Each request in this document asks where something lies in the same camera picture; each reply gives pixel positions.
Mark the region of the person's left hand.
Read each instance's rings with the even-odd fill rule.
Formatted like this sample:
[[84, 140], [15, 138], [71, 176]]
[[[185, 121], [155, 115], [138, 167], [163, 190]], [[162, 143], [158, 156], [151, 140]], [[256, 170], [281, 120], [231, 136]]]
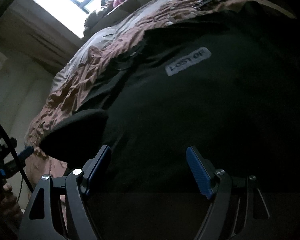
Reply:
[[0, 218], [7, 220], [17, 220], [23, 217], [23, 212], [12, 189], [10, 183], [5, 183], [0, 189]]

